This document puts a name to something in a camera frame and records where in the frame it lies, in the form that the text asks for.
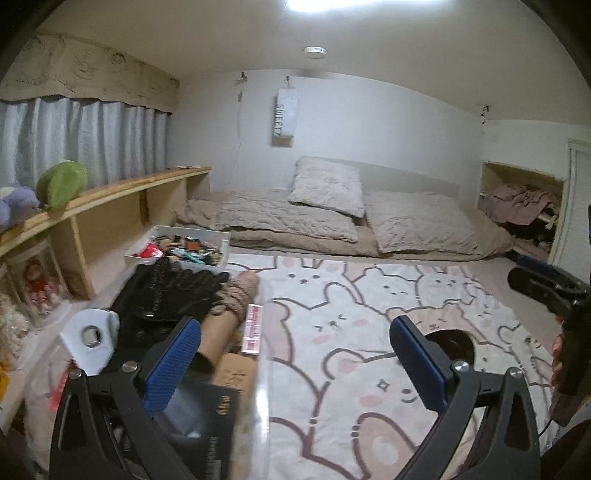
purple plush toy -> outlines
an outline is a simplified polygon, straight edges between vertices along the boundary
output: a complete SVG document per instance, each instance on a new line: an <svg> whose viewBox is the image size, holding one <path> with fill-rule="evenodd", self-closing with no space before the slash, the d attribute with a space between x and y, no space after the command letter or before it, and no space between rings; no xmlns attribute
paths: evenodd
<svg viewBox="0 0 591 480"><path fill-rule="evenodd" d="M26 187L0 188L0 232L25 221L39 208L35 192Z"/></svg>

hand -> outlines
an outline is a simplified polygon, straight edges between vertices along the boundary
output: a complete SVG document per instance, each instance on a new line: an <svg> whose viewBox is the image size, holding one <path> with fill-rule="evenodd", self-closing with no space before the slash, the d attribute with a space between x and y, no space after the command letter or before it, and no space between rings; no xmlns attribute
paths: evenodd
<svg viewBox="0 0 591 480"><path fill-rule="evenodd" d="M562 347L564 342L564 334L561 333L556 337L552 345L552 380L550 383L555 387L560 382L560 375L562 374L562 361L560 355L562 354Z"/></svg>

wooden shelf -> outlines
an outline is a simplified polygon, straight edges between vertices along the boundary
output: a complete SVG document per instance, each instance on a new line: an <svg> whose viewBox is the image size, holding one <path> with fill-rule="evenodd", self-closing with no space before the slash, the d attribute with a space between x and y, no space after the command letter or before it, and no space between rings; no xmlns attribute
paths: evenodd
<svg viewBox="0 0 591 480"><path fill-rule="evenodd" d="M199 175L206 175L211 167L188 168L166 173L154 173L131 180L118 181L83 192L66 207L53 212L41 212L0 235L0 258L30 238L79 213L121 197L141 192L159 185Z"/></svg>
<svg viewBox="0 0 591 480"><path fill-rule="evenodd" d="M0 428L7 431L21 404L31 372L67 322L88 300L100 294L126 270L125 251L153 225L172 225L175 210L201 190L211 167L147 175L83 192L65 208L41 212L0 235L0 259L19 254L49 238L73 300L60 318L37 334L24 366L10 372L8 391L0 403Z"/></svg>

plastic storage box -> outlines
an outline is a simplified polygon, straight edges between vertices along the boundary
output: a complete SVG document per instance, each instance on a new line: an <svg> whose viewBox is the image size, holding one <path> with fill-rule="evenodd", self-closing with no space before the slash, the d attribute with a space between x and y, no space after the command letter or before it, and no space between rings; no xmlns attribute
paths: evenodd
<svg viewBox="0 0 591 480"><path fill-rule="evenodd" d="M203 265L203 264L195 264L189 261L180 262L183 265L183 268L189 268L190 265L199 265L199 267L204 268L205 270L212 270L214 272L221 272L226 269L228 266L228 257L230 255L230 233L229 232L216 232L213 230L203 230L199 228L185 228L185 227L178 227L178 226L165 226L165 225L156 225L152 228L146 235L144 235L139 241L134 243L134 245L127 250L125 253L125 265L127 267L131 267L138 263L140 260L144 260L140 257L135 257L135 254L140 253L146 246L146 244L150 241L150 238L153 236L159 235L168 235L168 236L188 236L191 238L199 238L204 242L207 242L212 245L216 245L220 249L220 253L222 254L221 262L216 265Z"/></svg>

clothes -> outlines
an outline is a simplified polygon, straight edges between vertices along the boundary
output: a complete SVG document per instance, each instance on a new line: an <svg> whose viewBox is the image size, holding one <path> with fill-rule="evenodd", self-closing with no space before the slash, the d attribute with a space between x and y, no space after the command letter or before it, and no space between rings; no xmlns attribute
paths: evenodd
<svg viewBox="0 0 591 480"><path fill-rule="evenodd" d="M516 225L529 225L549 204L558 205L556 195L508 183L497 187L487 201L486 210L491 220Z"/></svg>

